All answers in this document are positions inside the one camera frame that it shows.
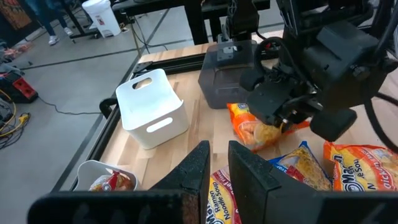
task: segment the wooden tabletop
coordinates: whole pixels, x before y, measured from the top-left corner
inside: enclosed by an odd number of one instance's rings
[[[281,35],[281,31],[265,34],[266,36]],[[144,55],[140,62],[165,60],[206,52],[211,44],[185,47],[156,54]],[[168,174],[178,163],[201,141],[209,140],[211,146],[211,172],[228,165],[228,141],[238,140],[233,132],[229,112],[212,110],[208,107],[198,85],[200,71],[179,73],[168,76],[170,84],[178,97],[185,102],[185,109],[190,127],[185,133],[173,138],[154,149],[145,150],[123,130],[121,121],[103,153],[101,162],[117,165],[136,174],[143,189],[152,187]],[[397,71],[386,78],[381,92],[398,97]],[[398,139],[398,108],[380,99],[373,100],[376,114],[385,132],[391,139]],[[383,145],[374,133],[363,106],[353,108],[358,119],[342,137],[338,144],[373,144]],[[294,134],[283,137],[275,146],[258,152],[265,159],[272,159],[296,149],[301,141],[308,141],[315,157],[323,166],[322,138],[313,134],[309,128],[301,129]]]

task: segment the plastic wrapper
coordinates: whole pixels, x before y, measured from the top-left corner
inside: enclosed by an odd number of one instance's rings
[[[235,133],[243,144],[252,151],[258,151],[277,142],[282,135],[281,129],[266,125],[249,112],[245,103],[228,103],[229,115]],[[309,122],[293,125],[284,134],[290,134],[297,129],[309,127]]]
[[[276,168],[316,190],[331,190],[331,182],[306,141],[293,152],[269,160]]]
[[[134,184],[128,177],[113,171],[112,175],[102,175],[94,181],[89,191],[133,190]]]
[[[397,190],[398,156],[389,149],[325,142],[323,157],[335,162],[333,190]]]
[[[206,224],[242,224],[230,180],[228,166],[210,175]]]

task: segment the concrete floor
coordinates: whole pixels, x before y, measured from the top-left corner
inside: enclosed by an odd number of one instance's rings
[[[283,28],[275,0],[271,1],[271,9],[259,13],[261,33]],[[164,44],[168,49],[193,45],[182,7],[148,13],[138,22],[149,44]],[[178,32],[176,23],[180,24]],[[210,35],[208,21],[206,28]],[[138,59],[131,32],[98,40],[84,37],[73,44],[60,26],[55,26],[55,31],[61,38],[57,45],[50,47],[45,33],[33,41],[33,49],[18,58],[33,62],[25,70],[25,79],[45,101],[56,104],[61,111],[99,111],[100,101],[113,94]],[[164,48],[149,50],[154,53]],[[86,159],[105,123],[97,114],[58,114],[40,100],[18,105],[17,109],[30,112],[32,117],[21,139],[0,151],[0,217],[1,223],[7,224],[25,223],[30,205],[41,195],[70,188],[77,166]],[[76,165],[65,171],[73,157]],[[63,185],[58,182],[61,175],[66,178]]]

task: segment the orange snack bag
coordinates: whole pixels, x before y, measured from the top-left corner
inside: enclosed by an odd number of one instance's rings
[[[327,141],[323,157],[335,162],[335,191],[397,190],[398,155],[385,147]]]
[[[266,125],[258,120],[249,112],[249,107],[245,103],[228,103],[229,115],[235,133],[242,140],[243,144],[252,151],[264,149],[274,144],[281,137],[281,128],[273,125]],[[284,134],[293,133],[297,129],[310,126],[308,121],[304,121]]]

